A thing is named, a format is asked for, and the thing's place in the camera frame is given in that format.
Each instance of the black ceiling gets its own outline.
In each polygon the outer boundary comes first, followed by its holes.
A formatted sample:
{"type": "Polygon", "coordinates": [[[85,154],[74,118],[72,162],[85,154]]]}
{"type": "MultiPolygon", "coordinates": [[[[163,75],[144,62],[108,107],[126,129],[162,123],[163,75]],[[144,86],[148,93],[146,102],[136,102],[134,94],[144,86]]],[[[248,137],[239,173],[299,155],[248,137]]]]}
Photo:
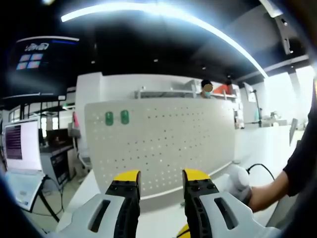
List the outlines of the black ceiling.
{"type": "MultiPolygon", "coordinates": [[[[293,54],[284,51],[280,31],[258,0],[159,0],[191,13],[217,27],[244,47],[262,67],[305,50],[291,26],[285,27],[293,54]]],[[[12,12],[1,48],[1,80],[10,48],[18,39],[62,35],[80,38],[77,74],[162,73],[227,82],[256,71],[239,52],[217,36],[192,24],[142,12],[98,13],[62,23],[60,17],[73,10],[100,3],[88,0],[20,1],[12,12]]],[[[76,81],[69,82],[75,86],[76,81]]]]}

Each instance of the white counter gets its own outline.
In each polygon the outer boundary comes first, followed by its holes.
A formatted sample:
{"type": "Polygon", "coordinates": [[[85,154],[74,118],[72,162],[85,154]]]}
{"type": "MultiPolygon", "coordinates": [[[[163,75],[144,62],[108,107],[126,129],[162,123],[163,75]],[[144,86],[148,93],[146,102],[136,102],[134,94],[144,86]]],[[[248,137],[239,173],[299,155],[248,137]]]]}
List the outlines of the white counter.
{"type": "MultiPolygon", "coordinates": [[[[289,126],[237,130],[235,160],[240,160],[240,166],[248,168],[254,163],[263,163],[276,177],[284,168],[294,148],[289,147],[289,126]]],[[[212,176],[212,181],[219,190],[226,184],[228,168],[212,176]]],[[[272,182],[270,174],[262,167],[254,167],[250,174],[252,186],[272,182]]],[[[72,213],[95,194],[100,193],[94,172],[91,171],[83,181],[68,207],[66,208],[56,231],[65,228],[71,222],[72,213]]],[[[177,191],[158,198],[140,201],[141,215],[137,228],[137,238],[175,237],[186,224],[182,191],[177,191]]],[[[271,218],[277,203],[264,211],[254,214],[257,222],[265,226],[271,218]]]]}

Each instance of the white pegboard panel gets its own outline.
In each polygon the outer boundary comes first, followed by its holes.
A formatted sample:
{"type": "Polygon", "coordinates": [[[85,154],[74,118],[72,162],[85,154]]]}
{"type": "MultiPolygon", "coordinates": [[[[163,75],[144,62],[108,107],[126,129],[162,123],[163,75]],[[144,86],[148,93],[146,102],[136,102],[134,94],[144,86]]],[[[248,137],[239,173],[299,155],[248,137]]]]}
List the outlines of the white pegboard panel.
{"type": "Polygon", "coordinates": [[[234,157],[234,117],[230,101],[143,99],[109,101],[85,107],[89,153],[98,186],[106,191],[124,171],[141,171],[141,196],[182,187],[182,169],[205,173],[234,157]],[[129,124],[120,113],[129,112],[129,124]],[[113,112],[113,125],[105,123],[113,112]]]}

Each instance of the green button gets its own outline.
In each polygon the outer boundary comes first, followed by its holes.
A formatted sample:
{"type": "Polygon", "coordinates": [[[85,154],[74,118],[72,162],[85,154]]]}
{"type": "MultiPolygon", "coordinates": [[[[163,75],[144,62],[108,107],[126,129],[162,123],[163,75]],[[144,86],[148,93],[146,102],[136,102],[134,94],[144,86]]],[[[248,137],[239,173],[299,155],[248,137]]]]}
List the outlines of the green button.
{"type": "Polygon", "coordinates": [[[130,120],[129,120],[129,112],[128,110],[123,110],[121,111],[121,123],[124,125],[129,124],[130,120]]]}
{"type": "Polygon", "coordinates": [[[113,112],[106,112],[106,125],[113,125],[113,112]]]}

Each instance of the display screen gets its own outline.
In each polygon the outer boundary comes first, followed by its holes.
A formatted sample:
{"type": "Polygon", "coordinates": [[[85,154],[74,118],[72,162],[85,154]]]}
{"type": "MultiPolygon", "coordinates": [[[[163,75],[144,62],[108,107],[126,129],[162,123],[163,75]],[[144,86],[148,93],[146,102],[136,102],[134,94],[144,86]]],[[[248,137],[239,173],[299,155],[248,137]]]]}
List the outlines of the display screen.
{"type": "Polygon", "coordinates": [[[40,66],[40,61],[30,61],[28,63],[28,68],[38,68],[40,66]]]}
{"type": "Polygon", "coordinates": [[[17,42],[8,59],[3,99],[33,103],[65,96],[68,81],[78,76],[77,47],[76,41],[47,37],[17,42]]]}
{"type": "Polygon", "coordinates": [[[8,170],[42,170],[38,127],[38,120],[32,120],[4,128],[8,170]]]}

